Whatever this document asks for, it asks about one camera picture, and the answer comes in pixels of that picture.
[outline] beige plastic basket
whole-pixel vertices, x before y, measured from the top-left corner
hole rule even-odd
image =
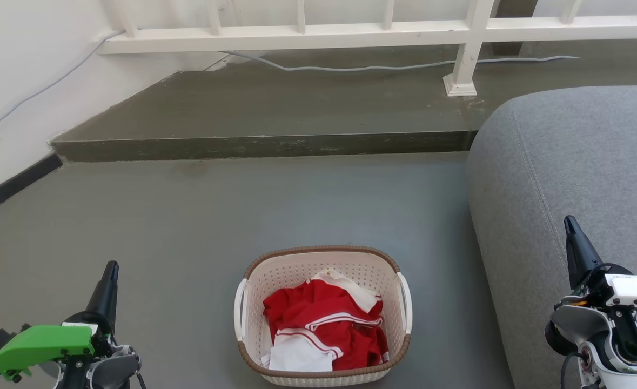
[[[261,364],[261,357],[269,353],[272,344],[263,315],[263,300],[280,288],[295,287],[328,269],[335,269],[358,285],[380,293],[390,361],[378,366],[336,372],[266,369]],[[273,384],[299,387],[363,384],[382,378],[405,356],[412,332],[412,296],[398,265],[377,249],[314,246],[274,251],[256,259],[239,283],[234,299],[234,332],[242,358]]]

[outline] basket handle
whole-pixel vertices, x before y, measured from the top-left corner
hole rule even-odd
[[[246,291],[246,278],[237,286],[237,295],[234,297],[234,334],[237,335],[237,342],[244,340],[244,329],[242,328],[242,297]]]
[[[412,334],[412,294],[410,294],[410,286],[402,273],[398,271],[397,276],[402,289],[401,297],[404,300],[400,301],[400,303],[402,307],[405,307],[405,334]]]

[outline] sofa seam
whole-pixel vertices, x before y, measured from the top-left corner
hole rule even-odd
[[[535,191],[535,197],[540,203],[541,206],[541,216],[543,216],[545,220],[545,224],[548,227],[548,230],[551,234],[551,239],[553,241],[553,248],[556,250],[558,254],[559,263],[561,264],[561,268],[565,272],[566,277],[568,277],[568,267],[563,261],[563,256],[561,255],[561,251],[559,249],[560,242],[558,241],[558,233],[556,231],[555,224],[553,223],[553,215],[551,214],[551,210],[548,209],[548,204],[546,204],[546,197],[544,196],[543,189],[541,189],[541,184],[539,182],[539,177],[534,169],[534,165],[532,160],[527,152],[527,147],[525,141],[522,137],[522,133],[518,128],[518,122],[515,117],[515,106],[511,106],[509,110],[511,114],[511,121],[513,122],[513,130],[515,130],[516,135],[518,135],[518,146],[520,147],[520,155],[522,156],[523,162],[525,163],[525,168],[527,173],[530,176],[530,179],[533,182],[533,189]]]

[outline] grey fabric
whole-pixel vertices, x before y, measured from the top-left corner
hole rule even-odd
[[[637,86],[511,99],[474,140],[467,185],[515,386],[556,389],[544,328],[569,292],[563,217],[637,274]]]

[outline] red and white garment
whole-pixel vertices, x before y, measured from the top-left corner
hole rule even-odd
[[[272,370],[348,370],[388,360],[383,301],[336,271],[278,290],[264,305],[273,339],[264,362]]]

